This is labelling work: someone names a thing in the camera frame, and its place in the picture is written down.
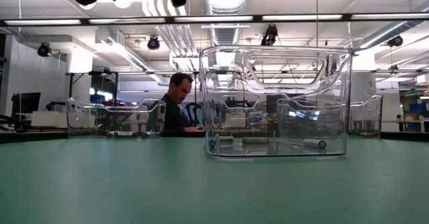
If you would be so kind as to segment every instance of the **green table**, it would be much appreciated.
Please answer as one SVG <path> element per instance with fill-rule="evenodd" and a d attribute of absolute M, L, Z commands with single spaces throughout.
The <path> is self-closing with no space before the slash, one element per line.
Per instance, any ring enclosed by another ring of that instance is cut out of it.
<path fill-rule="evenodd" d="M 209 158 L 203 139 L 0 145 L 0 223 L 429 223 L 429 144 Z"/>

